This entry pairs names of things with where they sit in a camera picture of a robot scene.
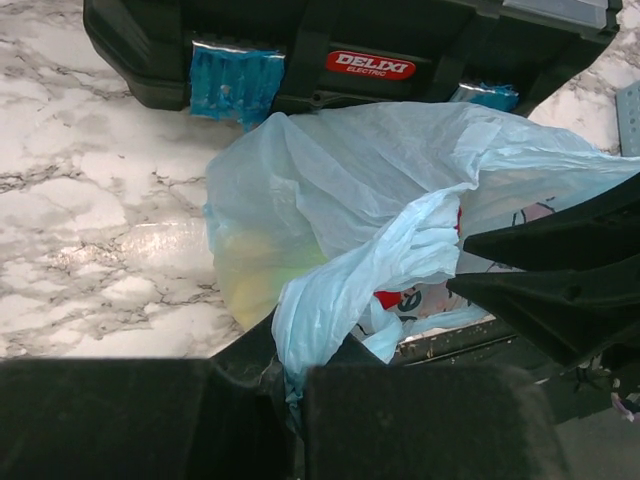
white marble countertop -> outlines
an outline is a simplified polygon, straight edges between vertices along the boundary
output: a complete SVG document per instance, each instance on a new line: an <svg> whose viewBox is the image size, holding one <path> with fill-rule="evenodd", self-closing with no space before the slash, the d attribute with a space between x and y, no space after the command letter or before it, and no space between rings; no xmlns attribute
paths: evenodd
<svg viewBox="0 0 640 480"><path fill-rule="evenodd" d="M532 115L610 152L613 94L640 80L626 4L610 49ZM241 129L139 105L80 0L0 0L0 66L0 357L210 356L233 340L201 205L205 165Z"/></svg>

red label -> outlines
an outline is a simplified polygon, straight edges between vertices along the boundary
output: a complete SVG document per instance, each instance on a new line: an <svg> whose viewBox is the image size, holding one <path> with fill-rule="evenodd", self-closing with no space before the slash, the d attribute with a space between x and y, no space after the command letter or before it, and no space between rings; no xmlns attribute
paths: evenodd
<svg viewBox="0 0 640 480"><path fill-rule="evenodd" d="M380 300L385 310L395 307L402 301L402 292L375 292L373 295Z"/></svg>
<svg viewBox="0 0 640 480"><path fill-rule="evenodd" d="M416 66L396 58L337 51L331 52L327 57L327 70L385 80L404 80L416 72Z"/></svg>

toolbox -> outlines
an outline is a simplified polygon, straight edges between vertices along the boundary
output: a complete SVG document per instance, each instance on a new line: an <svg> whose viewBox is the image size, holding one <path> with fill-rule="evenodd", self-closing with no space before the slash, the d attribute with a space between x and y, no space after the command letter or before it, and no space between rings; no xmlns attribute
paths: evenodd
<svg viewBox="0 0 640 480"><path fill-rule="evenodd" d="M85 0L97 52L143 105L190 103L194 42L276 51L273 111L446 102L510 85L528 115L618 32L621 0Z"/></svg>

light blue plastic bag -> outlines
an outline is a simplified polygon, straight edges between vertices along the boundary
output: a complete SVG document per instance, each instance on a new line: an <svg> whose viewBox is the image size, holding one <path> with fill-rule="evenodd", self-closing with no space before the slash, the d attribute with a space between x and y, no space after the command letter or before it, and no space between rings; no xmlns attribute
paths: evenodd
<svg viewBox="0 0 640 480"><path fill-rule="evenodd" d="M259 225L283 250L317 241L331 259L286 285L274 318L294 399L308 368L358 323L388 361L408 335L486 315L471 306L403 324L373 297L486 270L490 262L461 255L459 208L464 239L541 200L575 205L638 171L639 158L485 107L375 104L272 115L211 162L205 210L214 253L225 229Z"/></svg>

blue tape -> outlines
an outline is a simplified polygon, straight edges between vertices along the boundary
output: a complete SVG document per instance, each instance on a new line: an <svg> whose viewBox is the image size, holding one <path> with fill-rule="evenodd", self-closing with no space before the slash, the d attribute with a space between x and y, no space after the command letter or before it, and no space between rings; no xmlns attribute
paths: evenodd
<svg viewBox="0 0 640 480"><path fill-rule="evenodd" d="M245 129L264 121L284 76L284 56L194 45L191 114L235 119Z"/></svg>
<svg viewBox="0 0 640 480"><path fill-rule="evenodd" d="M476 105L510 112L518 104L518 92L511 85L487 86L460 84L450 102L469 102Z"/></svg>

